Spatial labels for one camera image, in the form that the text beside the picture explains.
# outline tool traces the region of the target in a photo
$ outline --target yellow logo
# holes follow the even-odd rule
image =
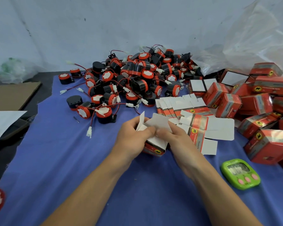
[[[263,126],[263,122],[261,122],[261,121],[256,121],[256,124],[261,126],[261,127]]]
[[[256,138],[257,138],[257,140],[259,140],[259,139],[261,139],[261,138],[262,138],[262,135],[261,135],[261,133],[260,133],[260,132],[258,132],[258,133],[256,134]]]
[[[255,87],[255,91],[259,92],[259,91],[261,91],[261,90],[262,90],[261,87],[259,87],[259,86]]]

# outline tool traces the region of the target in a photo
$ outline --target forearm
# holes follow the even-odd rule
[[[109,155],[42,226],[95,225],[125,170],[121,163]]]
[[[261,225],[210,163],[191,170],[212,225]]]

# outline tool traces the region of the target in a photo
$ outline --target pink button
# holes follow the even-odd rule
[[[243,182],[241,179],[238,179],[238,182],[239,182],[241,185],[244,184],[244,182]]]
[[[258,176],[255,174],[252,174],[253,179],[258,180]]]

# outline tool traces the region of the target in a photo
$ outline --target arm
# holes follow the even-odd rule
[[[95,225],[120,176],[143,150],[155,128],[135,131],[139,117],[125,122],[107,158],[43,222],[42,226]]]
[[[197,150],[185,131],[169,122],[173,134],[157,130],[169,142],[177,164],[191,178],[204,202],[212,225],[252,225],[261,223]]]

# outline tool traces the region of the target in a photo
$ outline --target metal pin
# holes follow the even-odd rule
[[[73,117],[73,118],[79,123],[79,121],[78,121],[78,119],[76,117]]]

